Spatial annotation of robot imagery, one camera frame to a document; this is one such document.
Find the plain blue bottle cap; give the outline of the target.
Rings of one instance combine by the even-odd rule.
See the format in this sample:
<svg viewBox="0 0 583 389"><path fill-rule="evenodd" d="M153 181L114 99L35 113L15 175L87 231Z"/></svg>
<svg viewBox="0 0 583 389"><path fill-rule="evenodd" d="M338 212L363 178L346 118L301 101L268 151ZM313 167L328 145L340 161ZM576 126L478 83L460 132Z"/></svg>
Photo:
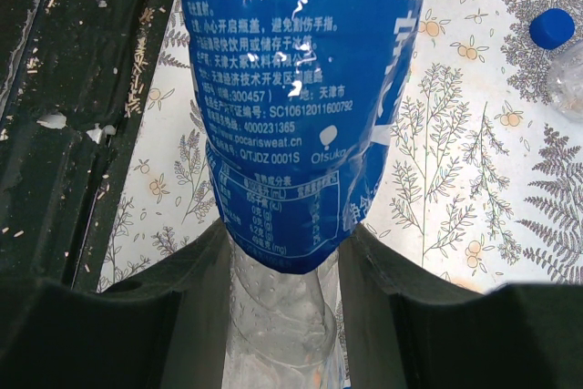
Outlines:
<svg viewBox="0 0 583 389"><path fill-rule="evenodd" d="M565 44L575 34L575 22L567 11L551 8L531 22L529 34L537 46L554 50Z"/></svg>

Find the blue label water bottle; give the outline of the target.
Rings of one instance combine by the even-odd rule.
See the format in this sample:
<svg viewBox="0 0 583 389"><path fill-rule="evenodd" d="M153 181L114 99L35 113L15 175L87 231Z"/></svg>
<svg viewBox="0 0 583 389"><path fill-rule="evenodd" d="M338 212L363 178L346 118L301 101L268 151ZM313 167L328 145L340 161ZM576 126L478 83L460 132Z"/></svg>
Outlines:
<svg viewBox="0 0 583 389"><path fill-rule="evenodd" d="M423 0L181 0L231 256L227 388L341 388L335 256L379 189Z"/></svg>

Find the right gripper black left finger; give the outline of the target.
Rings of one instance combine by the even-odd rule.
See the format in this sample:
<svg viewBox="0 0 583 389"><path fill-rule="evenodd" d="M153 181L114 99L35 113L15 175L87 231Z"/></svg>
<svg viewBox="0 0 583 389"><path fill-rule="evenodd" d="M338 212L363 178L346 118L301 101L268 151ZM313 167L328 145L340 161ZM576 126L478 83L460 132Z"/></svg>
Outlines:
<svg viewBox="0 0 583 389"><path fill-rule="evenodd" d="M194 242L101 293L1 280L4 388L218 388L230 243L215 221Z"/></svg>

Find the clear bottle blue cap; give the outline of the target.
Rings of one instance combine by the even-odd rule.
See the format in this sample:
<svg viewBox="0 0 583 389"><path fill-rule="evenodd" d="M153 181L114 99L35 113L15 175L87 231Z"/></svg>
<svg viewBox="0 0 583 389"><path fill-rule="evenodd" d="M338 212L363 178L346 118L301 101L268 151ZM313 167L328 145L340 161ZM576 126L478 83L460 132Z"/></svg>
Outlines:
<svg viewBox="0 0 583 389"><path fill-rule="evenodd" d="M552 108L582 123L582 41L553 59L547 72L547 93Z"/></svg>

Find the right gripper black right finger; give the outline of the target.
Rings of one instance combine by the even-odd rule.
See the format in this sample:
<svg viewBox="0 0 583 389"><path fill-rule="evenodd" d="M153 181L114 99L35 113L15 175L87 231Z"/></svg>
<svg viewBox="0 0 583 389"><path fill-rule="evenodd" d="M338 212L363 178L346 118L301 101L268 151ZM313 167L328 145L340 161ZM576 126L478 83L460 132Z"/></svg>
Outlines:
<svg viewBox="0 0 583 389"><path fill-rule="evenodd" d="M355 388L579 388L582 289L487 294L433 275L357 227L339 249Z"/></svg>

